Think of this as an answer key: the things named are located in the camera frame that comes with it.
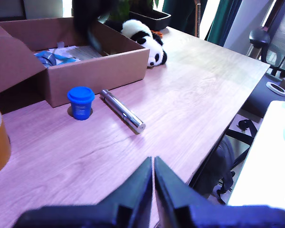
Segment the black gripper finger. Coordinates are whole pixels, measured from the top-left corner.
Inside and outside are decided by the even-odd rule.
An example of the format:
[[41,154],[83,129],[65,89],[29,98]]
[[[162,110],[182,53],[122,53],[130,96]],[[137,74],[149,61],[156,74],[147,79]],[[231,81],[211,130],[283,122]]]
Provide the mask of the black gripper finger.
[[204,228],[209,202],[182,181],[159,157],[154,159],[155,191],[163,228]]
[[100,43],[100,41],[97,39],[97,37],[93,34],[91,27],[87,27],[87,39],[90,43],[90,45],[97,51],[97,52],[102,52],[103,47]]
[[147,157],[98,205],[113,214],[113,228],[147,228],[152,205],[152,158]]

